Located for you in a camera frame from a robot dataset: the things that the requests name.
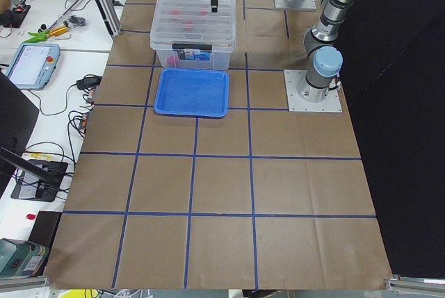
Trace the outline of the clear plastic box lid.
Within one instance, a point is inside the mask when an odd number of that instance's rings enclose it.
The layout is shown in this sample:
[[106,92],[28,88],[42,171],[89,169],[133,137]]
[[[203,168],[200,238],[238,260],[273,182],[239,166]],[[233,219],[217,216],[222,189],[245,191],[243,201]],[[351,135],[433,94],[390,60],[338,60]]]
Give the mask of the clear plastic box lid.
[[[199,14],[201,8],[208,14]],[[171,15],[172,10],[180,10],[181,15]],[[195,24],[192,31],[184,30],[187,20]],[[157,0],[151,36],[165,41],[236,41],[236,0],[219,0],[216,13],[211,12],[210,0]]]

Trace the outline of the clear plastic storage box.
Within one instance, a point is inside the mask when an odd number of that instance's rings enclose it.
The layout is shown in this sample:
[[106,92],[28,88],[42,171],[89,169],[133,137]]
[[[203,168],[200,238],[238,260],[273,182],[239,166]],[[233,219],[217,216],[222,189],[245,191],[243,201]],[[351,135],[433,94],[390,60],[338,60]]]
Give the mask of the clear plastic storage box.
[[[174,43],[211,44],[212,51],[200,51],[196,49],[173,50]],[[211,69],[227,70],[234,52],[235,41],[226,40],[220,43],[205,41],[160,40],[150,37],[150,47],[156,52],[160,65],[164,68],[180,69]],[[171,55],[177,55],[176,67],[168,67],[166,60]]]

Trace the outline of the red block near latch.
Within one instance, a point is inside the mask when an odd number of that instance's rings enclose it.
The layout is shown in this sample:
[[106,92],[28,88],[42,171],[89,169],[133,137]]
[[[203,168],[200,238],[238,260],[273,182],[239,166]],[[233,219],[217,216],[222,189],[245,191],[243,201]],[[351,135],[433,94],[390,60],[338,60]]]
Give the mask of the red block near latch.
[[168,67],[176,67],[177,65],[177,55],[171,55],[166,60],[166,65]]

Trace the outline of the blue plastic tray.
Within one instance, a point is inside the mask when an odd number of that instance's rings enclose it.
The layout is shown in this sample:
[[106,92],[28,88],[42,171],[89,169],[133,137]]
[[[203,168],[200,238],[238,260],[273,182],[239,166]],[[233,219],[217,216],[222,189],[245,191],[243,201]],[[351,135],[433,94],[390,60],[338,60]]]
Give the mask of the blue plastic tray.
[[229,74],[205,69],[164,69],[154,100],[158,114],[221,118],[229,104]]

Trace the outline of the black power adapter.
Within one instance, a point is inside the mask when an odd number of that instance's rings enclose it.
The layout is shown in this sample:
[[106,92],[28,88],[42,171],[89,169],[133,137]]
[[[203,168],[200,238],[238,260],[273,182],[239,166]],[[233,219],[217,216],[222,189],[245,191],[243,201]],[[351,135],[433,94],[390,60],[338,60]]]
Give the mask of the black power adapter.
[[87,90],[92,87],[98,86],[101,84],[102,77],[97,75],[85,75],[82,79],[79,79],[76,82],[76,87],[78,90]]

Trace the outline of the reach grabber tool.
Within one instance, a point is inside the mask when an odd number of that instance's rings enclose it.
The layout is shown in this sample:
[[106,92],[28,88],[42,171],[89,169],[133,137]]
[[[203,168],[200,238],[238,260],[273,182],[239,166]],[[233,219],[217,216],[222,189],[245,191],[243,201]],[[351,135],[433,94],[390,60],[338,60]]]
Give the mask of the reach grabber tool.
[[62,19],[66,16],[81,0],[73,0],[73,2],[58,16],[58,18],[45,29],[40,29],[37,33],[29,32],[31,36],[29,39],[25,40],[24,43],[40,43],[45,42],[51,36],[58,36],[64,34],[68,31],[68,26],[58,24],[62,23]]

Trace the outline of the teach pendant tablet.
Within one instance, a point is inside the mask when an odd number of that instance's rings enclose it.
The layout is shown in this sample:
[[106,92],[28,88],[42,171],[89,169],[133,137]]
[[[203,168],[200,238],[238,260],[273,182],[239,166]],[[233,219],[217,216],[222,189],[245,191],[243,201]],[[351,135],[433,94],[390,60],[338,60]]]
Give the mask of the teach pendant tablet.
[[21,43],[6,77],[20,90],[41,90],[48,84],[59,57],[58,44]]

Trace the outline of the black monitor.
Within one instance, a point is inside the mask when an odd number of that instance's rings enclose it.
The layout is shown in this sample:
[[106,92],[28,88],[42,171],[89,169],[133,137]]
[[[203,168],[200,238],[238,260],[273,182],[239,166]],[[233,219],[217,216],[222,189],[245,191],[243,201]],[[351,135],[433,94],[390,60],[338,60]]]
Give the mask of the black monitor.
[[1,196],[17,168],[24,168],[22,154],[37,122],[39,110],[30,99],[1,73]]

